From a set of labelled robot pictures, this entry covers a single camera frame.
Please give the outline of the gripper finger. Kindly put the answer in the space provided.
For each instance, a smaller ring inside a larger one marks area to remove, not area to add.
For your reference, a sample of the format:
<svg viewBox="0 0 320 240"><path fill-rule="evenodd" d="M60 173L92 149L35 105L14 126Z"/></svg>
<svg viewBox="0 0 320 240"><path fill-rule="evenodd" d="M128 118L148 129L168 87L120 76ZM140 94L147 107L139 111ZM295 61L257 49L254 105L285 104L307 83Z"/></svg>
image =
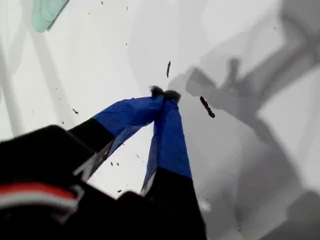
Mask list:
<svg viewBox="0 0 320 240"><path fill-rule="evenodd" d="M69 132L94 151L73 172L88 180L93 173L138 130L152 123L164 104L164 91L152 86L151 96L120 100Z"/></svg>
<svg viewBox="0 0 320 240"><path fill-rule="evenodd" d="M178 103L174 90L152 90L163 97L153 126L143 193L155 206L165 239L205 240L206 225L197 201Z"/></svg>

